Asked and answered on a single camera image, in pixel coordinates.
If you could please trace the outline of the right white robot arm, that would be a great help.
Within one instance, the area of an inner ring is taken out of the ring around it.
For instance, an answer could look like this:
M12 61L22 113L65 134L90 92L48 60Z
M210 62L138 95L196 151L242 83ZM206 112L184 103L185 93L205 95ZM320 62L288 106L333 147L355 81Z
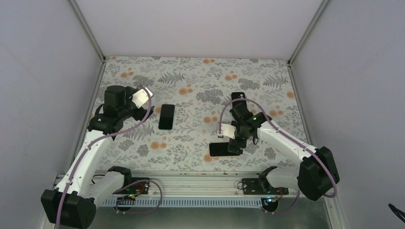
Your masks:
M283 170L272 166L259 174L259 189L271 194L276 188L300 191L310 200L337 195L339 173L332 152L325 146L317 148L294 137L272 121L264 111L253 114L247 108L246 98L229 101L232 123L219 123L218 137L228 137L228 150L242 154L249 138L270 144L299 165L298 169Z

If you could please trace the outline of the phone with pink case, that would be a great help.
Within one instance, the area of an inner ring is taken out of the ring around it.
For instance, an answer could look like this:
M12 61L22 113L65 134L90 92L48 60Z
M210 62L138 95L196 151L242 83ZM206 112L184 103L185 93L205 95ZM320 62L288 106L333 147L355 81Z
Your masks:
M242 149L230 151L228 142L209 144L209 155L211 157L239 156L242 153L243 153Z

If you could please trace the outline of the black phone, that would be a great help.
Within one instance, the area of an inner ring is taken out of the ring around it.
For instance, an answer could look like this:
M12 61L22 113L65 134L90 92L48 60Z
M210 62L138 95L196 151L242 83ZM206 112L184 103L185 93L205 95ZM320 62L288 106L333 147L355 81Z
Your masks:
M158 129L171 130L173 127L175 105L163 104L160 111Z

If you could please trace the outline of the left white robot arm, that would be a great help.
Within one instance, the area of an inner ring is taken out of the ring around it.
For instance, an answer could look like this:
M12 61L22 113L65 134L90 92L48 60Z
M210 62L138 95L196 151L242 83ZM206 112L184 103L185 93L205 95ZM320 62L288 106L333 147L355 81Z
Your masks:
M112 167L92 184L91 180L102 155L117 135L135 130L153 113L153 92L142 85L137 88L113 85L106 88L104 102L90 119L79 153L54 189L41 196L45 214L55 228L88 228L97 208L117 190L127 193L133 187L130 169Z

